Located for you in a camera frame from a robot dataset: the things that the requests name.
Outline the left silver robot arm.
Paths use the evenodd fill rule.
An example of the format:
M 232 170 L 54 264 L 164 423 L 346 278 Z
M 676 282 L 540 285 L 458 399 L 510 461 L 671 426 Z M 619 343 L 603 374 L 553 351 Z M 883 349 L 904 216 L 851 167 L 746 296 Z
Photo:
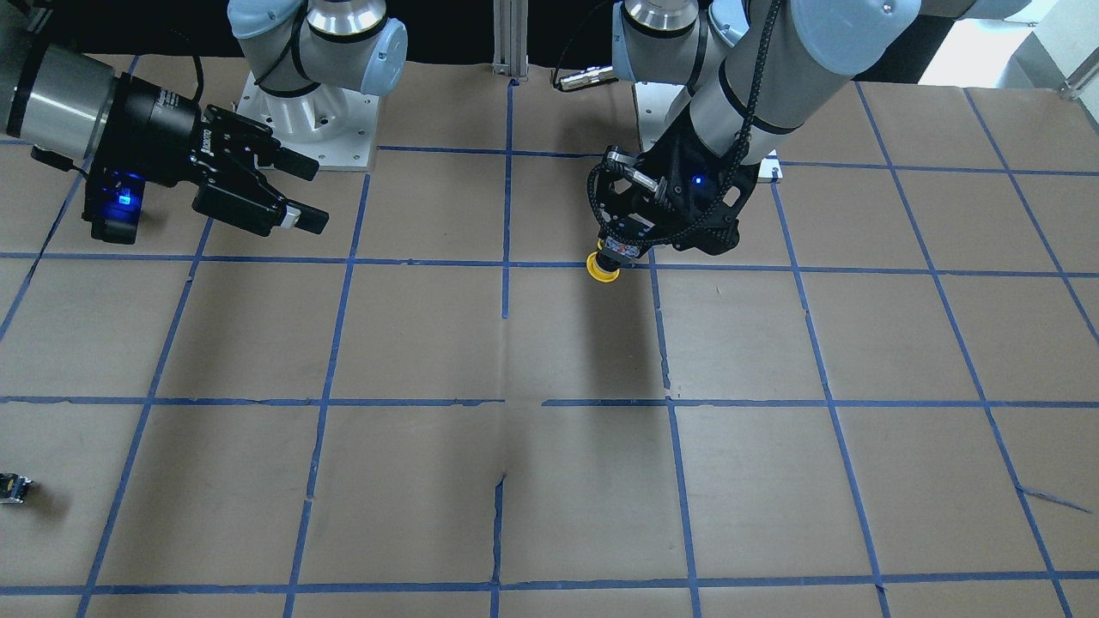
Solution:
M 620 1 L 612 67 L 676 82 L 667 126 L 636 156 L 611 146 L 589 173 L 596 260 L 617 271 L 656 245 L 739 245 L 762 161 L 917 16 L 1004 19 L 1023 1 Z

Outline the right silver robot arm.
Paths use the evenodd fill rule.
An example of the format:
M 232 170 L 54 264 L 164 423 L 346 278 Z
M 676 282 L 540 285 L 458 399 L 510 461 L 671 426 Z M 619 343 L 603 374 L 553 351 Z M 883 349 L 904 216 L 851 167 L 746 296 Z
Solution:
M 212 5 L 176 27 L 137 16 L 148 51 L 195 67 L 195 93 L 174 93 L 116 73 L 73 45 L 82 25 L 106 25 L 99 3 L 4 1 L 3 132 L 32 157 L 85 179 L 82 219 L 110 244 L 133 244 L 145 186 L 193 184 L 193 210 L 258 236 L 275 228 L 319 234 L 329 216 L 286 197 L 264 169 L 313 180 L 323 148 L 367 130 L 355 115 L 392 93 L 404 73 L 408 31 L 384 1 L 231 1 L 227 30 L 249 63 L 237 110 L 203 104 L 206 27 Z

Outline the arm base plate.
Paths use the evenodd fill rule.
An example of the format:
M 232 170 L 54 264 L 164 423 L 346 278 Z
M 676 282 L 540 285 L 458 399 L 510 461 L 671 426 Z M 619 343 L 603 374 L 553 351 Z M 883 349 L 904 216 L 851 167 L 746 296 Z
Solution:
M 650 151 L 664 135 L 675 118 L 686 111 L 691 118 L 695 132 L 707 148 L 721 155 L 737 137 L 743 119 L 732 110 L 725 98 L 718 97 L 713 104 L 704 104 L 706 113 L 690 110 L 690 97 L 680 82 L 633 82 L 635 108 L 641 148 Z M 765 130 L 753 128 L 750 133 L 747 165 L 759 164 L 758 183 L 777 183 L 784 178 L 777 148 L 786 136 L 776 136 Z
M 279 98 L 247 76 L 236 113 L 268 128 L 285 148 L 314 158 L 322 172 L 370 172 L 381 98 L 322 85 Z

